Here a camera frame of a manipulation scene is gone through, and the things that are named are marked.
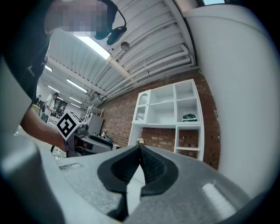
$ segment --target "white wall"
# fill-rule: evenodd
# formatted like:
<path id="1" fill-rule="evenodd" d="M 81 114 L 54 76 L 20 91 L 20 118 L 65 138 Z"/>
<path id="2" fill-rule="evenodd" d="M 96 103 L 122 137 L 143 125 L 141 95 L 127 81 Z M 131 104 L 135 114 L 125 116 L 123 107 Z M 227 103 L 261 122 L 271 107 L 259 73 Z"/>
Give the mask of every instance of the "white wall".
<path id="1" fill-rule="evenodd" d="M 280 157 L 279 54 L 246 8 L 206 6 L 186 19 L 219 114 L 219 171 L 254 197 L 269 188 Z"/>
<path id="2" fill-rule="evenodd" d="M 37 92 L 36 92 L 36 97 L 41 95 L 40 100 L 46 101 L 48 98 L 53 96 L 54 91 L 50 89 L 48 86 L 45 86 L 42 82 L 38 82 L 37 85 Z"/>
<path id="3" fill-rule="evenodd" d="M 64 112 L 66 112 L 67 110 L 74 112 L 77 115 L 77 117 L 80 117 L 81 113 L 84 114 L 84 110 L 81 110 L 80 108 L 75 107 L 71 103 L 68 103 L 68 102 L 67 102 L 67 106 L 66 106 Z"/>
<path id="4" fill-rule="evenodd" d="M 198 5 L 196 0 L 175 0 L 175 2 L 182 15 L 186 11 L 196 8 Z"/>

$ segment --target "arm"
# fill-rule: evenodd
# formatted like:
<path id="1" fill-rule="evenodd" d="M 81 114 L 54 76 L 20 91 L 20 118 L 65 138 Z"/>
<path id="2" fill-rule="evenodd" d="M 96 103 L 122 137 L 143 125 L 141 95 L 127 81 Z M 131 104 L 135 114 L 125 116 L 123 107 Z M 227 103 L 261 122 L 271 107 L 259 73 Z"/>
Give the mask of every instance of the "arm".
<path id="1" fill-rule="evenodd" d="M 60 133 L 55 128 L 43 122 L 33 108 L 30 107 L 28 109 L 21 121 L 21 126 L 32 137 L 66 151 L 64 139 Z"/>
<path id="2" fill-rule="evenodd" d="M 49 100 L 46 102 L 46 104 L 45 104 L 46 107 L 47 107 L 47 109 L 49 109 L 49 110 L 51 110 L 50 107 L 49 107 L 49 106 L 50 106 L 50 103 L 51 103 L 51 99 L 49 99 Z"/>

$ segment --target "cable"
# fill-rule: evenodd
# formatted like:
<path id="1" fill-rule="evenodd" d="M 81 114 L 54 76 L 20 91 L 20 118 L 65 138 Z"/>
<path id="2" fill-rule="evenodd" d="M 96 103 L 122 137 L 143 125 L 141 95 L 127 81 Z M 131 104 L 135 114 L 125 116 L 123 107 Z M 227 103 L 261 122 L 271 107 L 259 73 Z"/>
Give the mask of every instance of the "cable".
<path id="1" fill-rule="evenodd" d="M 122 19 L 124 20 L 124 26 L 126 26 L 126 19 L 124 18 L 123 14 L 121 13 L 121 11 L 118 9 L 118 12 L 120 13 L 120 15 L 122 16 Z"/>
<path id="2" fill-rule="evenodd" d="M 57 159 L 61 159 L 62 156 L 57 156 L 57 155 L 54 155 L 52 154 L 54 157 L 56 157 Z"/>

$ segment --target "shelf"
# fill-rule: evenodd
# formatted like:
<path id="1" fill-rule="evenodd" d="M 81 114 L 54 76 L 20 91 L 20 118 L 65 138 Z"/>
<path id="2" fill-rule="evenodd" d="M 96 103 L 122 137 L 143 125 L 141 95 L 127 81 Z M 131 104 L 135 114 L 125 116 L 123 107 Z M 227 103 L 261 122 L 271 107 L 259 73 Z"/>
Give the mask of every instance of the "shelf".
<path id="1" fill-rule="evenodd" d="M 148 123 L 148 124 L 144 124 L 143 127 L 146 128 L 176 128 L 175 124 L 152 124 L 152 123 Z"/>
<path id="2" fill-rule="evenodd" d="M 147 123 L 175 126 L 174 102 L 150 104 Z"/>
<path id="3" fill-rule="evenodd" d="M 175 84 L 175 92 L 177 100 L 195 97 L 191 80 Z"/>
<path id="4" fill-rule="evenodd" d="M 166 101 L 166 102 L 159 102 L 159 103 L 152 103 L 150 106 L 159 105 L 159 104 L 166 104 L 166 103 L 174 103 L 174 100 Z"/>
<path id="5" fill-rule="evenodd" d="M 191 151 L 200 151 L 199 148 L 194 148 L 194 147 L 175 147 L 177 150 L 191 150 Z"/>
<path id="6" fill-rule="evenodd" d="M 190 121 L 190 122 L 177 122 L 178 126 L 195 126 L 195 125 L 201 125 L 201 121 Z"/>
<path id="7" fill-rule="evenodd" d="M 153 89 L 150 94 L 150 104 L 174 101 L 173 85 Z"/>
<path id="8" fill-rule="evenodd" d="M 196 100 L 196 97 L 192 96 L 192 97 L 187 97 L 187 98 L 184 98 L 184 99 L 177 99 L 176 101 L 177 102 L 183 102 L 183 101 L 191 101 L 191 100 Z"/>
<path id="9" fill-rule="evenodd" d="M 188 98 L 176 101 L 177 104 L 177 122 L 180 124 L 184 124 L 183 116 L 187 114 L 194 114 L 196 116 L 197 121 L 200 122 L 200 110 L 197 105 L 196 98 Z"/>

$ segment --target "cabinet door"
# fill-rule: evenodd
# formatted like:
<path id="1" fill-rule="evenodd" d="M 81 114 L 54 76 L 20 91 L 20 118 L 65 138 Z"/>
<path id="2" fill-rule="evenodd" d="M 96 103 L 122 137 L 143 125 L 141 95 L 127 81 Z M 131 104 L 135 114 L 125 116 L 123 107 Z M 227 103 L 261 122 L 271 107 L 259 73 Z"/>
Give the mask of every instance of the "cabinet door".
<path id="1" fill-rule="evenodd" d="M 137 99 L 134 116 L 133 116 L 134 124 L 147 123 L 150 96 L 151 96 L 151 90 L 147 90 L 145 92 L 138 94 L 138 99 Z"/>

